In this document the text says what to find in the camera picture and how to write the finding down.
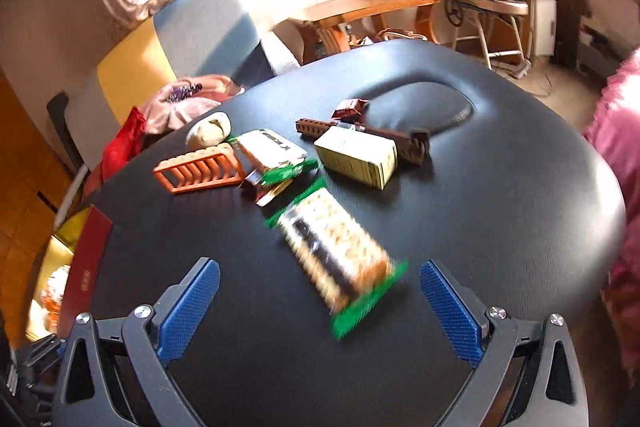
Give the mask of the cracker pack green ends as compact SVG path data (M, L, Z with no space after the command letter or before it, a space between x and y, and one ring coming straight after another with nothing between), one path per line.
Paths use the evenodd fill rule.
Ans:
M258 172L262 186L279 184L319 167L306 150L270 129L256 129L238 135L233 145Z
M341 340L364 320L408 269L394 260L319 178L266 220L277 229L330 310Z

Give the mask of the orange plastic rack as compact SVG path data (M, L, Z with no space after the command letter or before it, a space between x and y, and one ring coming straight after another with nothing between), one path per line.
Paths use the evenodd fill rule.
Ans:
M153 169L153 174L171 194L237 186L246 177L229 143L165 159Z

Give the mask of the Ritter Kiss chocolate bar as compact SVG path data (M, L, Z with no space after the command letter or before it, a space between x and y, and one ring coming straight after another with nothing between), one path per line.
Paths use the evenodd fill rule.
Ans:
M266 207L292 183L291 179L276 184L263 184L262 173L258 169L251 171L240 184L242 194L258 207Z

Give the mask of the green yellow carton box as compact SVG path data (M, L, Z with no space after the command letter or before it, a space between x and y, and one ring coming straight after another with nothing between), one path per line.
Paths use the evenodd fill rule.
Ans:
M314 141L324 168L382 191L397 167L392 140L341 128L330 128Z

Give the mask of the red candy wrapper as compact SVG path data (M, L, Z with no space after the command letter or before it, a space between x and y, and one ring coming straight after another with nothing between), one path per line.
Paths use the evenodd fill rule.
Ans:
M331 119L347 122L347 124L356 124L356 122L363 121L368 105L369 101L364 98L346 98L334 108Z

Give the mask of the gold tin box red rim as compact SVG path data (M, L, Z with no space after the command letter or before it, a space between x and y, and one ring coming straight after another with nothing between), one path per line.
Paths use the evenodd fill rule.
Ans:
M96 278L113 223L89 206L50 237L27 291L26 338L67 337L78 314L90 310Z

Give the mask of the red cloth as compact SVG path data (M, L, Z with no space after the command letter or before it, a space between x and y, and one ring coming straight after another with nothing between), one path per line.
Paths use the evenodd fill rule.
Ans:
M118 173L142 151L145 126L146 119L143 114L137 107L133 107L115 138L104 147L98 167L89 174L82 189L83 198L88 198L98 191L105 181Z

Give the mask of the pink garment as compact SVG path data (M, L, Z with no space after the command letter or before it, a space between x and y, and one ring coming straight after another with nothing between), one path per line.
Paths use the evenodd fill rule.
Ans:
M178 130L244 91L225 75L183 77L166 84L139 106L146 119L145 133L161 135Z

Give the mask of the white folding chair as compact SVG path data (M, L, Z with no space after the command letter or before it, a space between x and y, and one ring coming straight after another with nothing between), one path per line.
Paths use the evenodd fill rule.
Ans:
M530 0L445 0L445 14L452 27L450 49L457 49L463 41L478 42L487 68L497 58L515 58L518 64L510 69L514 79L525 77L532 69L529 49L523 43L524 26L533 20ZM494 51L489 47L496 23L512 31L512 48Z

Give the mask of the wooden side table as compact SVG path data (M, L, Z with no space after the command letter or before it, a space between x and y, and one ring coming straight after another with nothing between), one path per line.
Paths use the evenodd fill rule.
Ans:
M318 42L324 55L350 51L355 45L347 27L368 18L373 25L372 41L384 34L401 34L402 38L416 38L436 42L432 12L440 0L329 0L317 3L290 15L290 20L303 31L306 43ZM414 31L394 29L387 21L388 14L415 9Z

